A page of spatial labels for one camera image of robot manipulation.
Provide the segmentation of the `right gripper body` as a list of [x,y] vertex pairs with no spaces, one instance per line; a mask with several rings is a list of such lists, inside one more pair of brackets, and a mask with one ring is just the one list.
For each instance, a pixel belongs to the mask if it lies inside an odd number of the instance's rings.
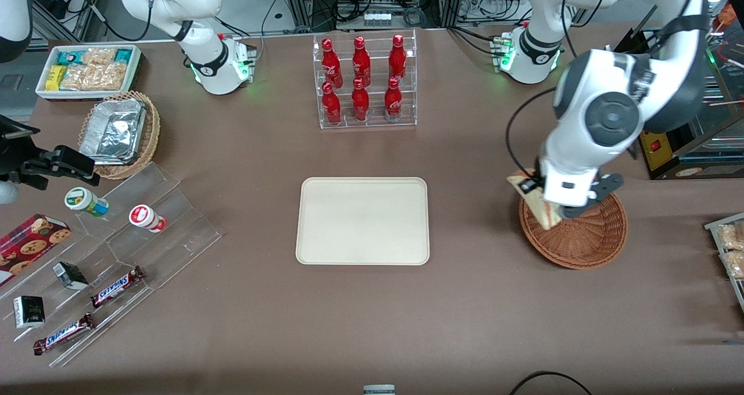
[[27,160],[35,157],[33,142],[2,142],[1,146],[1,204],[16,201],[19,184],[28,184],[29,176],[21,169]]

